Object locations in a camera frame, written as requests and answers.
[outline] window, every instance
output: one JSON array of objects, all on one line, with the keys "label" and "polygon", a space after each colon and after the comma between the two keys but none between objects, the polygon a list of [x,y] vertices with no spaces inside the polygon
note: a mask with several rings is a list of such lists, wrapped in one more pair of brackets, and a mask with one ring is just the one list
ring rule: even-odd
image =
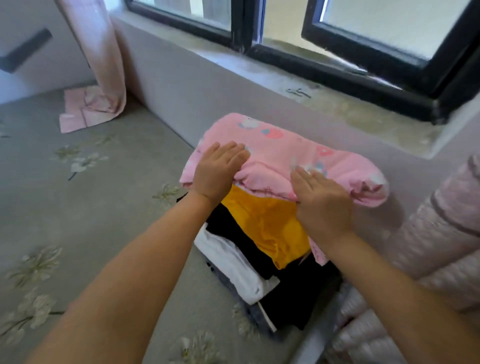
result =
[{"label": "window", "polygon": [[126,0],[130,10],[422,121],[480,89],[480,0]]}]

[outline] forearm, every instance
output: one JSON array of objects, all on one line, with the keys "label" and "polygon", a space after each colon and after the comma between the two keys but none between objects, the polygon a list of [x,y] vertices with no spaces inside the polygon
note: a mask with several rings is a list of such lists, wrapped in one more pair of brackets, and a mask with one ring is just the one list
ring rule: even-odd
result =
[{"label": "forearm", "polygon": [[207,199],[192,193],[152,224],[71,304],[29,363],[84,363],[85,353],[89,363],[140,363],[211,211]]},{"label": "forearm", "polygon": [[480,339],[433,292],[351,235],[327,256],[363,295],[410,364],[480,362]]}]

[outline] pink curtain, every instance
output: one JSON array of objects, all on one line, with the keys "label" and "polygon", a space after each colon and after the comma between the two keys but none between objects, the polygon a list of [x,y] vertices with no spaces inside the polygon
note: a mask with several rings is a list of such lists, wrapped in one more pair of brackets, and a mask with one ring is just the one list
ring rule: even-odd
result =
[{"label": "pink curtain", "polygon": [[65,91],[60,131],[73,132],[112,120],[126,103],[120,49],[103,0],[58,0],[98,85]]},{"label": "pink curtain", "polygon": [[[382,255],[480,327],[480,156],[444,181],[387,241]],[[404,363],[356,289],[339,313],[343,327],[324,356],[331,363]]]}]

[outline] pink fabric with cartoon print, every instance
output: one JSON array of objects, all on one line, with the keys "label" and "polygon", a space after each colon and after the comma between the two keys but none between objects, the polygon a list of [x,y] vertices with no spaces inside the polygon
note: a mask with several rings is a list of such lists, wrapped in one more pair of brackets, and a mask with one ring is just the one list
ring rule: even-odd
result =
[{"label": "pink fabric with cartoon print", "polygon": [[[301,166],[315,169],[343,186],[359,205],[375,207],[388,197],[388,182],[368,159],[350,152],[338,151],[240,114],[224,116],[207,130],[190,156],[180,182],[188,187],[202,153],[214,142],[234,140],[250,151],[249,160],[235,175],[235,184],[260,197],[297,201],[290,183],[290,171]],[[311,242],[314,254],[320,251]],[[326,263],[323,253],[315,254],[317,262]]]}]

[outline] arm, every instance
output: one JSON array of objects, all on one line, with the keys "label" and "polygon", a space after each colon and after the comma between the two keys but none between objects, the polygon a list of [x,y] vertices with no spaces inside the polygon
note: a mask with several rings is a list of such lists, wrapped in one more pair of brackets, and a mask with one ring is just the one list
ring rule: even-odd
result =
[{"label": "arm", "polygon": [[141,363],[192,241],[250,156],[244,148],[210,147],[190,193],[103,268],[27,363]]},{"label": "arm", "polygon": [[363,295],[410,364],[480,363],[478,333],[355,235],[352,202],[341,186],[302,169],[291,178],[299,221]]}]

